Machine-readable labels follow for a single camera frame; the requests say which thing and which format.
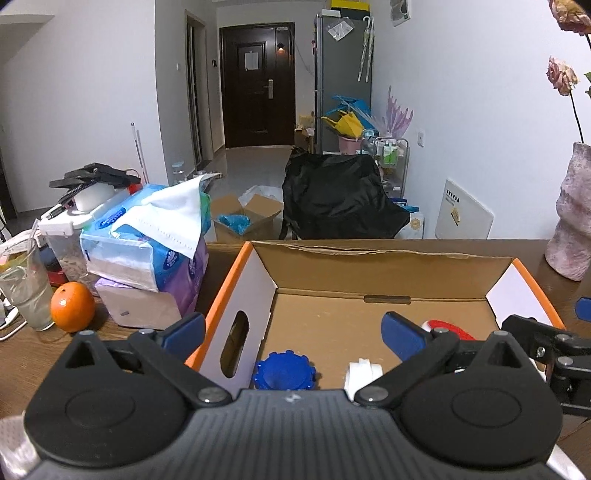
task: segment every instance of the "black bag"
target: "black bag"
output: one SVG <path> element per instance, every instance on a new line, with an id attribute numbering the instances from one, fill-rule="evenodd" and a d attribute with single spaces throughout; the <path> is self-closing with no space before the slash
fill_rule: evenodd
<path id="1" fill-rule="evenodd" d="M 410 214 L 388 200 L 369 155 L 294 149 L 285 167 L 284 222 L 302 239 L 394 238 Z"/>

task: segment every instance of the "metal screw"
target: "metal screw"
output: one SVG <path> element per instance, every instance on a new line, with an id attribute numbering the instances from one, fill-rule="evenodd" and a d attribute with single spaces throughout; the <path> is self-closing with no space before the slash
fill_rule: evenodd
<path id="1" fill-rule="evenodd" d="M 383 387 L 365 387 L 359 391 L 359 396 L 370 403 L 386 400 L 388 398 L 388 390 Z"/>
<path id="2" fill-rule="evenodd" d="M 565 367 L 572 365 L 574 363 L 574 360 L 569 357 L 569 356 L 560 356 L 558 357 L 558 363 L 560 363 L 560 365 L 564 365 Z"/>
<path id="3" fill-rule="evenodd" d="M 197 398 L 205 403 L 220 403 L 227 397 L 227 392 L 219 387 L 205 387 L 197 394 Z"/>

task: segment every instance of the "gray refrigerator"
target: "gray refrigerator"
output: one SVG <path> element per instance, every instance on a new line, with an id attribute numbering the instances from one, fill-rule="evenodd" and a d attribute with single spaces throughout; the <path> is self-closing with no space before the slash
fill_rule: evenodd
<path id="1" fill-rule="evenodd" d="M 336 41 L 328 33 L 326 25 L 332 26 L 338 20 L 340 19 L 318 15 L 314 22 L 314 40 L 316 42 L 314 54 L 316 70 L 314 91 L 314 153 L 319 154 L 339 151 L 339 139 L 337 135 L 321 119 L 325 112 L 332 110 L 340 103 L 338 100 L 332 98 L 333 95 L 363 99 L 368 106 L 371 106 L 371 66 L 369 80 L 365 82 L 367 55 L 361 81 L 357 81 L 361 54 L 363 52 L 363 32 L 365 31 L 367 22 L 363 20 L 351 20 L 354 24 L 353 30 L 339 41 Z"/>

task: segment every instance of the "orange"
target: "orange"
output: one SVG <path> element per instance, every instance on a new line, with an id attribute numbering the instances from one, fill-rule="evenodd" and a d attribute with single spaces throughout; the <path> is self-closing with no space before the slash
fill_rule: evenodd
<path id="1" fill-rule="evenodd" d="M 69 333 L 79 332 L 95 316 L 95 298 L 82 283 L 64 283 L 53 294 L 50 311 L 59 328 Z"/>

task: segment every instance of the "dark brown door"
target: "dark brown door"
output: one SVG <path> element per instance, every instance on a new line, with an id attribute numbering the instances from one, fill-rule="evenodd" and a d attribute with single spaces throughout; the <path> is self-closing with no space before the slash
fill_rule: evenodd
<path id="1" fill-rule="evenodd" d="M 293 145 L 294 24 L 220 29 L 226 146 Z"/>

